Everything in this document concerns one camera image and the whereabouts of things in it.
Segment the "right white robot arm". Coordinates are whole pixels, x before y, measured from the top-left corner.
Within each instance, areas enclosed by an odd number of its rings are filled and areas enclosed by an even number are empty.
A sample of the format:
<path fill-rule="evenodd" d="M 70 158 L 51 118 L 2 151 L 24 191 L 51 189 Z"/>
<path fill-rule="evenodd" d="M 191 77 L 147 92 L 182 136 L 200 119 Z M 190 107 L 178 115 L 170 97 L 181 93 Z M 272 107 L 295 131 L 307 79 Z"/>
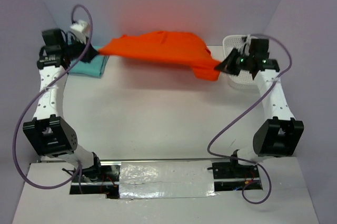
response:
<path fill-rule="evenodd" d="M 250 86 L 260 93 L 265 121 L 253 136 L 252 142 L 236 150 L 229 164 L 230 174 L 241 177 L 247 165 L 269 158 L 290 157 L 294 154 L 304 132 L 304 123 L 295 119 L 286 101 L 278 62 L 269 57 L 269 40 L 240 35 L 223 39 L 225 60 L 216 69 L 238 77 L 237 85 L 247 86 L 243 77 L 250 77 Z"/>

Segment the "orange t-shirt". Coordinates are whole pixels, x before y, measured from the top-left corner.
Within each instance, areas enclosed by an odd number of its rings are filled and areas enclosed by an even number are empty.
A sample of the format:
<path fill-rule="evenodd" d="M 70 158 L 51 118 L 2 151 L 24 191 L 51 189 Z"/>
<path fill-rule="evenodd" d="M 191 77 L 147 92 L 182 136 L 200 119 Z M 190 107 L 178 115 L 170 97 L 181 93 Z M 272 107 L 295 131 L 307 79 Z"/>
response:
<path fill-rule="evenodd" d="M 215 67 L 220 61 L 212 57 L 206 43 L 189 32 L 154 31 L 138 36 L 113 38 L 98 49 L 101 55 L 121 56 L 154 63 L 187 66 L 196 78 L 217 81 Z"/>

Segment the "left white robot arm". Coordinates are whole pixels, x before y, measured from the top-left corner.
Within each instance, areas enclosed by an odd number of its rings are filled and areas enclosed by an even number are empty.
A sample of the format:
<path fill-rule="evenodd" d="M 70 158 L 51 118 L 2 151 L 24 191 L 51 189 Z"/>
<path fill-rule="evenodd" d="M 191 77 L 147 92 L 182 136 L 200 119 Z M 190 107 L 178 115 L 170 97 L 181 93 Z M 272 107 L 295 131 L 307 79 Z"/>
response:
<path fill-rule="evenodd" d="M 82 164 L 83 176 L 97 181 L 103 175 L 98 156 L 79 145 L 75 130 L 63 118 L 66 70 L 84 50 L 89 30 L 72 27 L 71 38 L 65 38 L 59 28 L 42 31 L 45 45 L 40 49 L 37 68 L 43 94 L 32 120 L 23 123 L 23 132 L 39 156 L 58 158 L 74 166 Z"/>

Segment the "light turquoise t-shirt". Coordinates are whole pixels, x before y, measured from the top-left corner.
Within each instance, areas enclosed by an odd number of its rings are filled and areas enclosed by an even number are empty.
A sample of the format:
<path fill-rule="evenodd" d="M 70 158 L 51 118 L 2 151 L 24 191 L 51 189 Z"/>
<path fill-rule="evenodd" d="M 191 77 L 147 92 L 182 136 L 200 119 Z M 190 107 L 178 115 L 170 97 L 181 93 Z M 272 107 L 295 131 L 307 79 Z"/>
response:
<path fill-rule="evenodd" d="M 79 61 L 68 73 L 101 78 L 108 62 L 108 56 L 97 55 L 90 63 Z"/>

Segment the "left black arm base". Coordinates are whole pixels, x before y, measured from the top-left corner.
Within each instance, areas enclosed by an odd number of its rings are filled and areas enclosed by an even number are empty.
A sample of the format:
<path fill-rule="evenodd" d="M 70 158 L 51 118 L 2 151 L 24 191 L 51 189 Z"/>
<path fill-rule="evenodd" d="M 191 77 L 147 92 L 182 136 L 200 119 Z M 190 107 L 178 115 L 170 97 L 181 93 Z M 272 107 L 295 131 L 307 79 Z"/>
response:
<path fill-rule="evenodd" d="M 105 163 L 101 166 L 101 173 L 94 178 L 82 174 L 71 181 L 70 195 L 100 195 L 107 199 L 120 198 L 121 163 Z"/>

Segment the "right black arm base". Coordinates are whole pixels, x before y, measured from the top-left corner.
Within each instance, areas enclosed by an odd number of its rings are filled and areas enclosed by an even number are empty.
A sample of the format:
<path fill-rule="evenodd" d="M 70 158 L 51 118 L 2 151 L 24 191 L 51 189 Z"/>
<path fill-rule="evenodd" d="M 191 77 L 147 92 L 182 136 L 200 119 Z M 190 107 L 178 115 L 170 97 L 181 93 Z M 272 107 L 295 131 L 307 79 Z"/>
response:
<path fill-rule="evenodd" d="M 255 181 L 246 190 L 262 190 L 257 166 L 240 165 L 233 162 L 213 162 L 210 167 L 214 179 L 214 190 L 241 191 L 245 185 Z"/>

